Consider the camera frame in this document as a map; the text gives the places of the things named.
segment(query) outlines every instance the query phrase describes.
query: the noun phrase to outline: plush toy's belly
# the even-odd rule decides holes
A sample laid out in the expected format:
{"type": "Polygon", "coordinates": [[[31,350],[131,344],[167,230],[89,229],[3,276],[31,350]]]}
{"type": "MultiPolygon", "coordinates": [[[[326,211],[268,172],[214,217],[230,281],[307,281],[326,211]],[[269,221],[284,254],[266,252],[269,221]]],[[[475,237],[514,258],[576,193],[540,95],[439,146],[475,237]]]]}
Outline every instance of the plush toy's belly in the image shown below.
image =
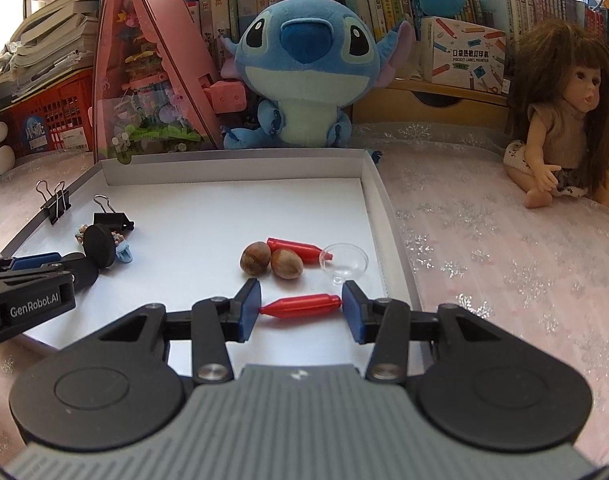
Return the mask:
{"type": "Polygon", "coordinates": [[[329,128],[337,122],[337,107],[310,101],[279,101],[278,108],[284,117],[282,141],[307,148],[327,145],[329,128]]]}

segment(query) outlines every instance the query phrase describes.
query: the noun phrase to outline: doll's brown shirt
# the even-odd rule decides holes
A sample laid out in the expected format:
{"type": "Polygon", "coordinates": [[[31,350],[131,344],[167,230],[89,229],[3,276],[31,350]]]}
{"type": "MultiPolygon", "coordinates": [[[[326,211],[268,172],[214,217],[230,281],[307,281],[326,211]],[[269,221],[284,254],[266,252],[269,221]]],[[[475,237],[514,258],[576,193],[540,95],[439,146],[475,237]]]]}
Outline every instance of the doll's brown shirt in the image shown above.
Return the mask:
{"type": "Polygon", "coordinates": [[[529,120],[534,112],[538,112],[546,126],[547,134],[542,146],[544,162],[557,164],[565,170],[577,169],[587,154],[585,114],[562,99],[555,103],[529,105],[529,120]]]}

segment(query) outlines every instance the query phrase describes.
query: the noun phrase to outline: doll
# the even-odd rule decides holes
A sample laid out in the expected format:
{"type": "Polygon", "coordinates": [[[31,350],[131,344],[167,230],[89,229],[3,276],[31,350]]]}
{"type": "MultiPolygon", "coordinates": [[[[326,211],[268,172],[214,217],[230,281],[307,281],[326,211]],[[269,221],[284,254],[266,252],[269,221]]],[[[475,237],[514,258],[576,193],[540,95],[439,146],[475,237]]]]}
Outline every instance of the doll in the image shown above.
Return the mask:
{"type": "Polygon", "coordinates": [[[519,42],[504,164],[527,208],[553,197],[609,207],[609,50],[577,25],[550,20],[519,42]]]}

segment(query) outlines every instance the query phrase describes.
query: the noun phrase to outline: plush toy's nose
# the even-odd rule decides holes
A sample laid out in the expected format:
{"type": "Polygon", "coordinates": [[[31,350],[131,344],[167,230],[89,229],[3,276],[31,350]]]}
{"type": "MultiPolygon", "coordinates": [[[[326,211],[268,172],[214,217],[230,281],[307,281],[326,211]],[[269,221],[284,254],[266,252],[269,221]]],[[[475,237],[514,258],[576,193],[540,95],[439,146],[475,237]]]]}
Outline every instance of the plush toy's nose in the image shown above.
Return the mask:
{"type": "Polygon", "coordinates": [[[331,50],[333,36],[329,25],[320,22],[286,23],[280,33],[280,44],[297,62],[308,64],[331,50]]]}

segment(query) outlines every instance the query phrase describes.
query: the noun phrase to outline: transparent plastic cup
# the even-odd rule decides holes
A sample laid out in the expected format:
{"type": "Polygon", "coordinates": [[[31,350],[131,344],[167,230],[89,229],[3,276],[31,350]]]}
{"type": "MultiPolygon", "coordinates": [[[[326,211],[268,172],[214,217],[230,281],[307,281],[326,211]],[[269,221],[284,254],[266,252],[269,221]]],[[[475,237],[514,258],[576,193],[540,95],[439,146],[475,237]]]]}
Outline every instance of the transparent plastic cup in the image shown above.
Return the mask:
{"type": "Polygon", "coordinates": [[[369,266],[369,257],[353,244],[333,244],[319,254],[319,265],[331,277],[334,285],[342,285],[364,274],[369,266]]]}

